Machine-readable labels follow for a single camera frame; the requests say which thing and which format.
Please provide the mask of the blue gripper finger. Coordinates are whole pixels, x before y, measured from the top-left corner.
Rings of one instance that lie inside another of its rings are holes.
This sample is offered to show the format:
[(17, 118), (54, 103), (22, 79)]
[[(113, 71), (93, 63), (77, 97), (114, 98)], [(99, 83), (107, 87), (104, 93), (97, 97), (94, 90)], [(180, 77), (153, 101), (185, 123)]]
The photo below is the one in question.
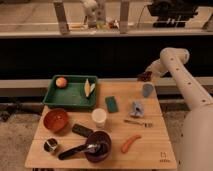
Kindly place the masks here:
[(152, 84), (144, 84), (142, 89), (142, 94), (144, 97), (149, 97), (153, 92), (154, 87)]

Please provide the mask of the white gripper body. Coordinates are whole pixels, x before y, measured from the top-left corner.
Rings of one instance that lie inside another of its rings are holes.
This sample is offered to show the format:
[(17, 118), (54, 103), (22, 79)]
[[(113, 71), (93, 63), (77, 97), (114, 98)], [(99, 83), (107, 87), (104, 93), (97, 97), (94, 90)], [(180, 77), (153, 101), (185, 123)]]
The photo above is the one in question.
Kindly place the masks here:
[(157, 79), (163, 77), (167, 72), (167, 68), (160, 59), (153, 61), (147, 68), (151, 72), (151, 81), (155, 82)]

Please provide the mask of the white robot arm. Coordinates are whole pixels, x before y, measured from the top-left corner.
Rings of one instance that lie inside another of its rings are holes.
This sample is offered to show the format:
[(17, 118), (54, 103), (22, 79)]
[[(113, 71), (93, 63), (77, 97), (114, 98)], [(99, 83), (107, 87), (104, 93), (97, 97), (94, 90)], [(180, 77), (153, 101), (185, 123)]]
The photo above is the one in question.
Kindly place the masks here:
[(190, 109), (183, 122), (178, 171), (213, 171), (213, 97), (184, 67), (190, 53), (167, 47), (145, 71), (152, 78), (169, 72)]

